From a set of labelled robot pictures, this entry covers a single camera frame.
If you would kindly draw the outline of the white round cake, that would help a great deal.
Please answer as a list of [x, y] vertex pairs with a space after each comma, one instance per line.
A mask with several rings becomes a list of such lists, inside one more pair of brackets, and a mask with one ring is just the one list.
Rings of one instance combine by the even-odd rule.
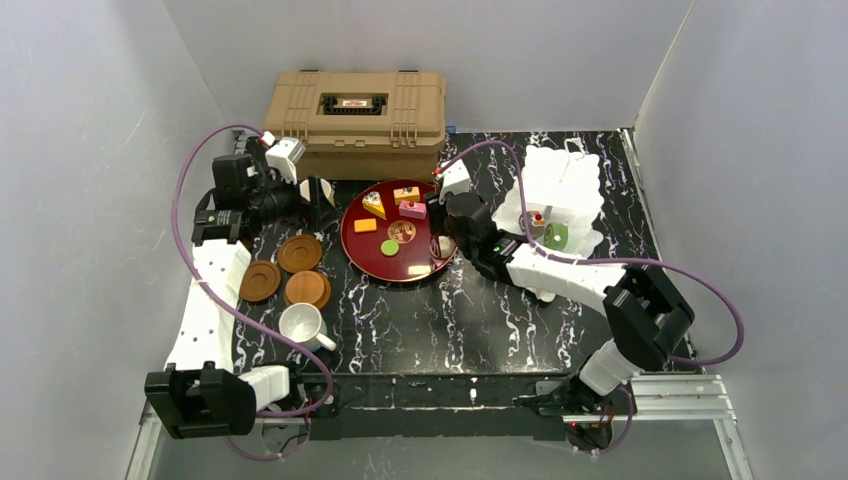
[[432, 254], [435, 258], [444, 260], [453, 255], [455, 249], [454, 241], [448, 236], [437, 236], [431, 245]]

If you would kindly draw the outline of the white three-tier cake stand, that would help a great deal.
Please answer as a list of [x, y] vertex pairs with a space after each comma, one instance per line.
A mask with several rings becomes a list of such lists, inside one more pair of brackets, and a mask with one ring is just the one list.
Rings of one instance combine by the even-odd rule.
[[601, 313], [604, 288], [617, 282], [618, 269], [574, 263], [576, 257], [590, 257], [604, 239], [593, 227], [604, 203], [599, 162], [600, 157], [595, 154], [527, 147], [520, 180], [495, 210], [493, 220], [499, 229], [524, 238], [520, 226], [520, 201], [524, 199], [528, 212], [540, 211], [547, 223], [567, 225], [568, 245], [564, 251], [557, 251], [569, 259], [567, 262], [547, 259], [534, 247], [523, 244], [509, 255], [509, 279], [542, 301], [561, 296]]

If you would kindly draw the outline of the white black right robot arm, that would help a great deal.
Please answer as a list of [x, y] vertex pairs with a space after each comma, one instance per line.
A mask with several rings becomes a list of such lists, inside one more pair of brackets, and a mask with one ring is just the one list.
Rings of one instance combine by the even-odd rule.
[[695, 319], [657, 266], [557, 261], [498, 228], [474, 193], [429, 193], [425, 205], [431, 229], [449, 237], [483, 277], [579, 302], [607, 320], [611, 339], [578, 369], [566, 395], [600, 398], [641, 373], [662, 370]]

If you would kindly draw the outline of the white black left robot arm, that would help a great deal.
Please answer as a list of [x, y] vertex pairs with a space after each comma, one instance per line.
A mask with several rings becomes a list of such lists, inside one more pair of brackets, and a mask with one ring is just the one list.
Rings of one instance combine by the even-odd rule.
[[144, 392], [174, 439], [242, 436], [251, 432], [257, 418], [274, 417], [270, 405], [289, 397], [294, 381], [291, 368], [283, 364], [234, 374], [234, 325], [242, 323], [289, 347], [295, 344], [238, 311], [237, 289], [249, 260], [242, 243], [210, 239], [186, 248], [178, 207], [192, 162], [185, 160], [171, 204], [172, 233], [192, 283], [175, 345], [164, 369], [148, 373]]

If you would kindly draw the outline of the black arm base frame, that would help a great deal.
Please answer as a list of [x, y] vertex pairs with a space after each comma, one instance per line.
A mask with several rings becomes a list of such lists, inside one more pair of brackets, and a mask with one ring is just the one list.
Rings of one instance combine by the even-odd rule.
[[605, 450], [637, 411], [631, 387], [598, 397], [570, 374], [338, 374], [330, 399], [306, 420], [257, 422], [304, 427], [312, 441], [511, 436]]

